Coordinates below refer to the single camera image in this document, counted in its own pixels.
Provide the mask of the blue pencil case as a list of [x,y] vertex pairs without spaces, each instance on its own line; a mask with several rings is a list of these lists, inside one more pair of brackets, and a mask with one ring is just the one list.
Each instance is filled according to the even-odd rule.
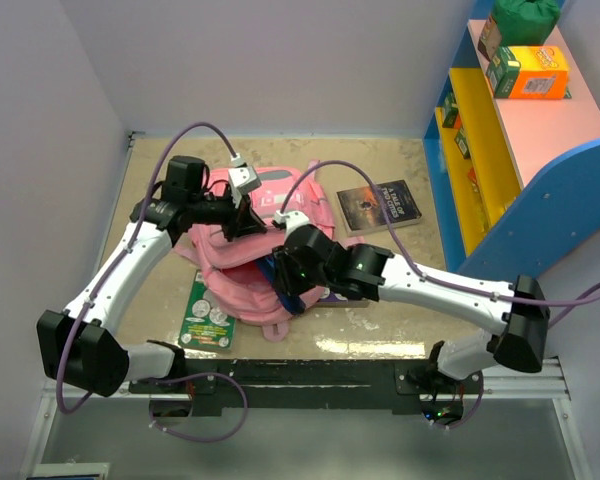
[[261,257],[255,261],[259,271],[274,290],[282,307],[291,315],[305,312],[305,303],[298,295],[290,295],[282,280],[281,271],[273,255]]

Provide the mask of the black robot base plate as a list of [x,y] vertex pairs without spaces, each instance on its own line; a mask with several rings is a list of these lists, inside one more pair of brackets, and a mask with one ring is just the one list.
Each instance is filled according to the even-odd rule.
[[460,385],[425,384],[425,360],[246,360],[187,359],[176,384],[136,381],[132,394],[153,400],[192,402],[195,416],[218,416],[224,408],[240,408],[231,377],[244,390],[252,409],[385,410],[396,415],[419,415],[451,420],[462,412],[462,402],[480,391],[479,376]]

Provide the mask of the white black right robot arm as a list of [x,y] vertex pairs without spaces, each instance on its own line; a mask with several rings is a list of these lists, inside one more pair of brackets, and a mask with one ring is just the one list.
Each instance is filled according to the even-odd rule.
[[479,332],[442,341],[425,369],[428,386],[449,392],[460,380],[501,365],[522,373],[542,369],[549,313],[538,282],[513,283],[419,269],[390,250],[345,247],[313,225],[295,228],[273,251],[274,284],[286,295],[326,287],[349,299],[411,304],[460,318]]

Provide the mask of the pink student backpack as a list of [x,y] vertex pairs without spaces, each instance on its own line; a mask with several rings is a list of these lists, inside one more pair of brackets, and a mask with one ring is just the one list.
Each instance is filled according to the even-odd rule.
[[[199,267],[207,287],[220,308],[229,316],[249,325],[260,326],[270,341],[286,336],[290,320],[274,290],[255,261],[270,255],[283,244],[285,233],[272,225],[275,212],[301,172],[287,166],[258,167],[262,186],[250,194],[255,212],[265,222],[267,232],[228,241],[216,225],[194,225],[188,231],[189,247],[175,251]],[[317,305],[325,288],[316,287],[300,295],[305,309]]]

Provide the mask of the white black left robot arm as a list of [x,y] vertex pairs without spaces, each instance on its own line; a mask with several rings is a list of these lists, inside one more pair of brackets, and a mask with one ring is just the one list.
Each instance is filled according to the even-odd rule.
[[187,380],[181,350],[159,341],[123,346],[119,323],[147,276],[194,225],[218,225],[225,238],[266,230],[250,194],[256,170],[234,161],[223,190],[210,191],[210,171],[195,157],[176,156],[164,180],[133,209],[122,239],[89,284],[62,311],[45,311],[36,330],[42,363],[58,386],[108,397],[130,381],[152,379],[165,392]]

